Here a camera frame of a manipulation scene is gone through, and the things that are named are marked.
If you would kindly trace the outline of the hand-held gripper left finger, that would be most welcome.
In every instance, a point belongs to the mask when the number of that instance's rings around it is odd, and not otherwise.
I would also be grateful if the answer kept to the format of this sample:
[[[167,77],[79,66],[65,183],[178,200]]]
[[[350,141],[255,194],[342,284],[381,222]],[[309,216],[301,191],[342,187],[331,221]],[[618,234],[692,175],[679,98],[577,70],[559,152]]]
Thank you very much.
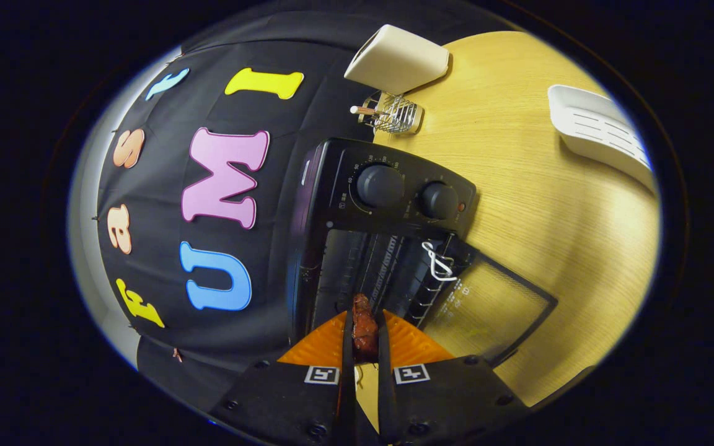
[[[209,416],[263,445],[355,445],[357,400],[351,312],[345,312],[338,366],[321,361],[258,361],[246,369]]]

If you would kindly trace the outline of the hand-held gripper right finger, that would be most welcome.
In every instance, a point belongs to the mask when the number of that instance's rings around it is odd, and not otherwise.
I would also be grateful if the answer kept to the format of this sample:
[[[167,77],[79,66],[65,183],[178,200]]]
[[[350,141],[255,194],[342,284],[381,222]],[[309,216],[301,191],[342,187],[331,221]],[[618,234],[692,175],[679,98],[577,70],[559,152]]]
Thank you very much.
[[[475,445],[530,415],[530,407],[484,357],[402,364],[403,347],[392,330],[404,324],[377,317],[377,422],[383,444]]]

